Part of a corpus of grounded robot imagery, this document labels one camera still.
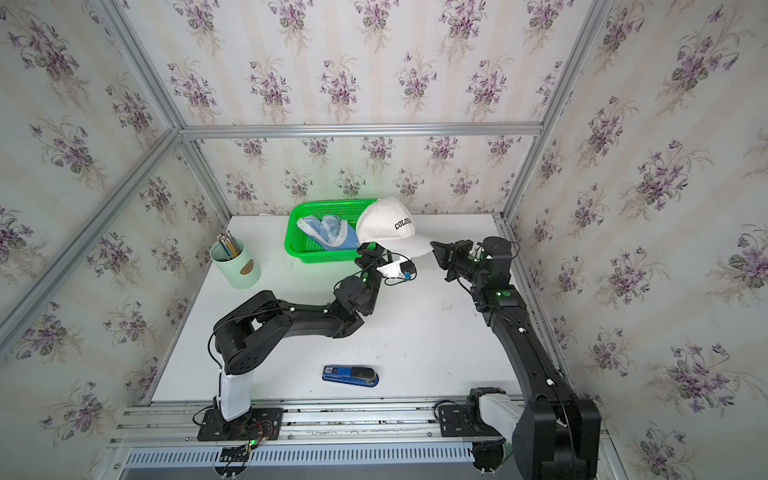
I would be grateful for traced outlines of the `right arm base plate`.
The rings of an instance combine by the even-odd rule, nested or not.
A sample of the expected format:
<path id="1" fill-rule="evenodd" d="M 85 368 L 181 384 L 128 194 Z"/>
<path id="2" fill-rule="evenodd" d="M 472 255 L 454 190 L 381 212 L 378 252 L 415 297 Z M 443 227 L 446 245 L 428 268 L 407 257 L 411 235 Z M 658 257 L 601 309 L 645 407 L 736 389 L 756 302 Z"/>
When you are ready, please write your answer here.
<path id="1" fill-rule="evenodd" d="M 501 437 L 496 429 L 472 417 L 465 405 L 455 401 L 438 401 L 433 405 L 433 415 L 442 437 Z"/>

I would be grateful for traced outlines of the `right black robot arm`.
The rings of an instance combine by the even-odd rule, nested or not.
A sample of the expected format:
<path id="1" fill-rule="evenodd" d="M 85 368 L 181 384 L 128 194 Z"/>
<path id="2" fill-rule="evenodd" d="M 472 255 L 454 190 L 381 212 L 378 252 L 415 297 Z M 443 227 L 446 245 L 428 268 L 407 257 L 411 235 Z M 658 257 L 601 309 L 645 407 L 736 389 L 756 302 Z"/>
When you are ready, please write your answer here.
<path id="1" fill-rule="evenodd" d="M 596 478 L 599 410 L 563 379 L 536 335 L 512 283 L 512 242 L 491 236 L 479 244 L 434 241 L 431 246 L 447 281 L 465 287 L 501 343 L 523 397 L 515 402 L 495 387 L 471 389 L 464 407 L 466 428 L 478 436 L 496 433 L 509 442 L 524 479 Z"/>

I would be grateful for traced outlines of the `white baseball cap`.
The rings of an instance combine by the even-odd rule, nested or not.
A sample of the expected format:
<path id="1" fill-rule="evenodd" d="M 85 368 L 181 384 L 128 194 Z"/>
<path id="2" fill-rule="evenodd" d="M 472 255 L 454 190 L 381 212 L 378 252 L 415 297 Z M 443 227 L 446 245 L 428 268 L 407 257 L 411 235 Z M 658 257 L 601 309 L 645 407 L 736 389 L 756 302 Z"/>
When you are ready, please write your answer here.
<path id="1" fill-rule="evenodd" d="M 407 257 L 421 257 L 432 251 L 431 240 L 417 233 L 410 211 L 396 198 L 370 204 L 355 230 L 360 243 L 373 242 Z"/>

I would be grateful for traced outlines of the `blue baseball cap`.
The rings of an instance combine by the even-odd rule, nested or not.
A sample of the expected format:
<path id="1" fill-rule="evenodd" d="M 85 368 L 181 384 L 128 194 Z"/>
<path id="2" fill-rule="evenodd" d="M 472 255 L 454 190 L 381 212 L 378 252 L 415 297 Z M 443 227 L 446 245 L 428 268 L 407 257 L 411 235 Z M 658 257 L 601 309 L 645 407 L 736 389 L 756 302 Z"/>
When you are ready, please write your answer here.
<path id="1" fill-rule="evenodd" d="M 356 250 L 360 246 L 354 227 L 338 215 L 304 216 L 297 227 L 325 251 Z"/>

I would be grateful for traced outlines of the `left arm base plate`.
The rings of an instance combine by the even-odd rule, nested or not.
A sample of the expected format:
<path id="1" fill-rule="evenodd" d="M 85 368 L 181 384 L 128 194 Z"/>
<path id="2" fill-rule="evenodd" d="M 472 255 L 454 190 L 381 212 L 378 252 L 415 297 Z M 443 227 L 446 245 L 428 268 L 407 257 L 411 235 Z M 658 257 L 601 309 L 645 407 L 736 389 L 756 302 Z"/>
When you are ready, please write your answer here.
<path id="1" fill-rule="evenodd" d="M 279 436 L 284 410 L 281 408 L 251 408 L 244 415 L 225 421 L 215 406 L 206 407 L 193 416 L 198 427 L 197 440 L 266 441 Z"/>

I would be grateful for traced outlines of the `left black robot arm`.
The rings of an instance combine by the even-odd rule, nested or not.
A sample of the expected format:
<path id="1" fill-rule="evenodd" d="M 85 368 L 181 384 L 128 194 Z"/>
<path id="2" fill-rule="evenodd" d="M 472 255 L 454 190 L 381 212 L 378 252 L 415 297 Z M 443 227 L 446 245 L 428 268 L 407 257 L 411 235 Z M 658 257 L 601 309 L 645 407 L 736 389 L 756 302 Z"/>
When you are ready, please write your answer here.
<path id="1" fill-rule="evenodd" d="M 263 290 L 213 327 L 207 342 L 210 357 L 219 366 L 215 410 L 231 422 L 251 410 L 252 372 L 285 338 L 322 336 L 346 338 L 373 313 L 383 275 L 378 269 L 393 253 L 376 243 L 358 248 L 359 271 L 333 287 L 333 300 L 323 305 L 297 304 Z"/>

